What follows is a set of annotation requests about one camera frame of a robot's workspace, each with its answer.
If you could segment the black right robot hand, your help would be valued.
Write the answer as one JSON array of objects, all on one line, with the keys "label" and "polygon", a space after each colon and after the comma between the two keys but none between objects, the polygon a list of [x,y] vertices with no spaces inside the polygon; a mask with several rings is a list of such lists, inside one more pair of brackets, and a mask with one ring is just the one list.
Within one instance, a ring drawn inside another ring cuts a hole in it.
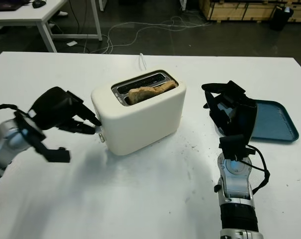
[{"label": "black right robot hand", "polygon": [[217,128],[225,136],[243,135],[246,143],[249,142],[254,130],[257,103],[245,95],[245,90],[233,81],[228,83],[203,84],[206,104]]}]

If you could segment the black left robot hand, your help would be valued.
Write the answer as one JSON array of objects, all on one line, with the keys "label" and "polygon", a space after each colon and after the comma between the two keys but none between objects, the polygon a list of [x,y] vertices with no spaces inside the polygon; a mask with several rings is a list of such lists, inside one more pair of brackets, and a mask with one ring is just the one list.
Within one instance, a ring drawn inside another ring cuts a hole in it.
[{"label": "black left robot hand", "polygon": [[53,127],[81,134],[95,134],[101,122],[84,101],[70,91],[53,87],[31,106],[29,116],[41,130]]}]

